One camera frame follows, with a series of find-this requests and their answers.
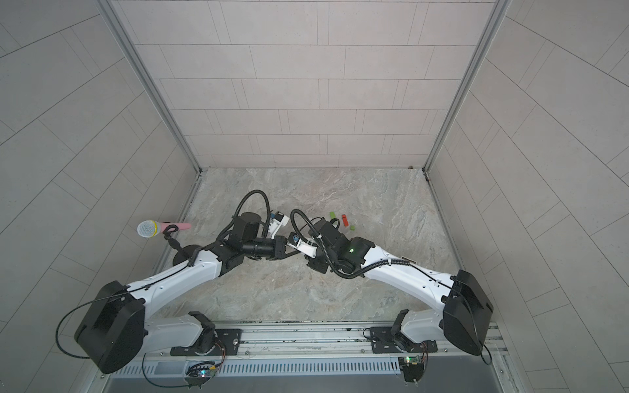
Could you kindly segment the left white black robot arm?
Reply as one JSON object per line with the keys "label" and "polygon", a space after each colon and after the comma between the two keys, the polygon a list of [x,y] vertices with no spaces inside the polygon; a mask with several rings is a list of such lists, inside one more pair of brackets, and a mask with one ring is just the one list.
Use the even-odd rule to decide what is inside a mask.
{"label": "left white black robot arm", "polygon": [[200,311],[182,317],[158,319],[155,314],[193,288],[226,275],[249,258],[283,260],[287,240],[277,234],[287,217],[270,209],[269,198],[259,189],[265,216],[243,212],[240,203],[228,225],[206,246],[182,247],[173,237],[180,224],[167,224],[162,234],[176,251],[173,267],[134,283],[112,281],[96,298],[86,302],[85,316],[77,327],[75,342],[81,360],[92,360],[106,374],[114,373],[139,355],[169,350],[173,355],[232,355],[238,343],[218,332]]}

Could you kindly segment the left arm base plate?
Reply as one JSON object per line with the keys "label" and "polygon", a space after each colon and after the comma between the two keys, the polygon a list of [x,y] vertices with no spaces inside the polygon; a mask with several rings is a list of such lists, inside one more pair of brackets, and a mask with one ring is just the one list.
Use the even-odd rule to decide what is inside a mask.
{"label": "left arm base plate", "polygon": [[189,347],[173,347],[171,356],[220,356],[237,355],[242,338],[242,329],[212,329]]}

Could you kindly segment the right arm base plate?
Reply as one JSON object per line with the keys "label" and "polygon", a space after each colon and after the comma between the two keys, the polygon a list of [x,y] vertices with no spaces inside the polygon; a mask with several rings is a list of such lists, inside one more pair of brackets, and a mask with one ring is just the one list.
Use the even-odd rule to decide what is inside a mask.
{"label": "right arm base plate", "polygon": [[391,333],[391,327],[368,327],[363,331],[363,336],[370,342],[372,352],[375,354],[432,354],[438,351],[437,342],[427,340],[414,343],[401,333]]}

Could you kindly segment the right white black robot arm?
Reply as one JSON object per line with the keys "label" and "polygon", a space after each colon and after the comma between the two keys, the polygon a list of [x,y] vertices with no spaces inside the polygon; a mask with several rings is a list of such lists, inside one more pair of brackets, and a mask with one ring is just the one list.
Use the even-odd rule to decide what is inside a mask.
{"label": "right white black robot arm", "polygon": [[304,254],[311,269],[332,271],[345,280],[380,281],[428,306],[420,312],[403,309],[391,327],[370,328],[372,342],[427,357],[434,342],[447,340],[487,365],[492,362],[485,341],[494,307],[471,273],[440,273],[396,257],[363,237],[349,239],[335,219],[314,222],[298,209],[287,218],[293,227],[289,245]]}

